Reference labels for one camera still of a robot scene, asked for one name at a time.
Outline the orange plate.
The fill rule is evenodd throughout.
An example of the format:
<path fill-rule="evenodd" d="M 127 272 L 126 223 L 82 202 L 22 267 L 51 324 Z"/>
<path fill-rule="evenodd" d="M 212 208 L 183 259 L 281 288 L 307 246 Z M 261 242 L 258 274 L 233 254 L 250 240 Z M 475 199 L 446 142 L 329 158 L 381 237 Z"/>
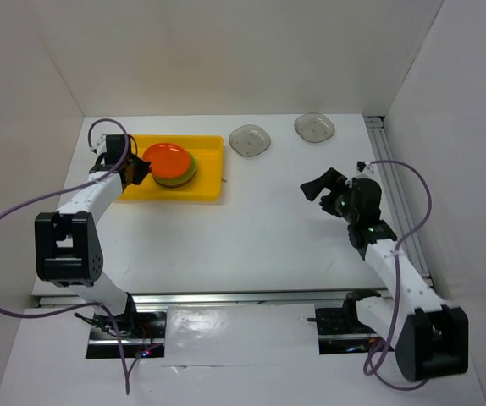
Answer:
<path fill-rule="evenodd" d="M 187 174 L 193 165 L 191 154 L 183 147 L 172 143 L 157 143 L 142 154 L 149 163 L 150 172 L 156 178 L 178 178 Z"/>

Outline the green plate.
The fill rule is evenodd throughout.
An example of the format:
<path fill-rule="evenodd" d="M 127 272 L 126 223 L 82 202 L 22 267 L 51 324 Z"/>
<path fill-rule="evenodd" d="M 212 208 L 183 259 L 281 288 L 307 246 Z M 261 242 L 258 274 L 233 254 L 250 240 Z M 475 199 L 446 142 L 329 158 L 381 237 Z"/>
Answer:
<path fill-rule="evenodd" d="M 188 179 L 193 179 L 196 174 L 196 159 L 191 153 L 189 154 L 189 167 L 185 174 Z"/>
<path fill-rule="evenodd" d="M 167 189 L 177 189 L 180 187 L 184 187 L 189 182 L 191 182 L 195 177 L 195 174 L 196 174 L 195 170 L 189 170 L 183 173 L 182 175 L 173 178 L 161 178 L 156 175 L 153 175 L 153 180 L 161 187 Z"/>

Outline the clear grey plate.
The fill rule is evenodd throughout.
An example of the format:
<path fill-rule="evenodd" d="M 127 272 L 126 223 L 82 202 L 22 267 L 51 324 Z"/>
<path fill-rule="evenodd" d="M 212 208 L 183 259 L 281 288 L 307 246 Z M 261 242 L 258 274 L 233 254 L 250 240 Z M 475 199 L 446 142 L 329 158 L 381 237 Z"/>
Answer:
<path fill-rule="evenodd" d="M 306 142 L 320 144 L 331 139 L 336 132 L 334 124 L 324 115 L 308 113 L 294 122 L 296 133 Z"/>
<path fill-rule="evenodd" d="M 255 157 L 271 146 L 271 138 L 261 127 L 246 124 L 229 135 L 229 145 L 240 156 Z"/>

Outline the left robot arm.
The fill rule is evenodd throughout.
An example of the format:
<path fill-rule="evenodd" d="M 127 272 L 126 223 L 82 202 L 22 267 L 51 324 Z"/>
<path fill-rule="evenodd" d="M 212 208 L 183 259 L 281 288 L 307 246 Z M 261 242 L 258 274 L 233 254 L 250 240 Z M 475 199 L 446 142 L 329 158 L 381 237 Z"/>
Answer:
<path fill-rule="evenodd" d="M 137 156 L 134 138 L 102 137 L 86 185 L 56 211 L 39 214 L 34 223 L 36 273 L 43 282 L 67 288 L 96 305 L 90 323 L 120 337 L 132 336 L 139 316 L 131 294 L 116 286 L 104 268 L 97 224 L 130 185 L 149 174 L 149 163 Z"/>

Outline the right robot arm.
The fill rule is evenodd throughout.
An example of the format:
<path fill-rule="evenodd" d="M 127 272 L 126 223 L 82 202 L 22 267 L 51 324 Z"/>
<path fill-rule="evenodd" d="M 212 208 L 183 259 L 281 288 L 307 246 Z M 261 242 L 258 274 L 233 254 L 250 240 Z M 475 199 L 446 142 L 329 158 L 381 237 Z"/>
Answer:
<path fill-rule="evenodd" d="M 406 257 L 391 226 L 382 218 L 382 189 L 364 174 L 347 178 L 330 168 L 301 185 L 309 201 L 347 223 L 348 238 L 391 294 L 371 289 L 345 296 L 341 320 L 352 332 L 372 330 L 393 349 L 403 377 L 425 381 L 468 370 L 469 322 L 465 311 L 448 304 L 428 286 Z"/>

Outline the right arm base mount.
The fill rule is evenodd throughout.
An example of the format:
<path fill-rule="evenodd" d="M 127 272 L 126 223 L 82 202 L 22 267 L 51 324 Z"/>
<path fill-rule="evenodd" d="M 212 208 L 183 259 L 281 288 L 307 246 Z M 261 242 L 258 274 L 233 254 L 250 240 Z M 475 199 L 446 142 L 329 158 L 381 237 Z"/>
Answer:
<path fill-rule="evenodd" d="M 325 354 L 363 354 L 378 342 L 378 335 L 369 327 L 349 321 L 340 307 L 319 307 L 307 321 L 316 327 L 318 349 Z"/>

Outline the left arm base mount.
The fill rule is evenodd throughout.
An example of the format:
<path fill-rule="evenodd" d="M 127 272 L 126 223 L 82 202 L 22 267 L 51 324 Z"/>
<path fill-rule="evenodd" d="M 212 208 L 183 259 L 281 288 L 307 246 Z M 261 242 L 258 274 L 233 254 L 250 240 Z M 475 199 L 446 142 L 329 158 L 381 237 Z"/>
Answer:
<path fill-rule="evenodd" d="M 116 359 L 119 357 L 119 347 L 113 325 L 106 317 L 93 315 L 84 316 L 74 313 L 74 317 L 90 327 L 86 358 Z M 167 312 L 138 312 L 134 314 L 134 324 L 120 324 L 121 343 L 126 359 L 140 354 L 142 358 L 162 358 L 165 349 L 165 334 Z"/>

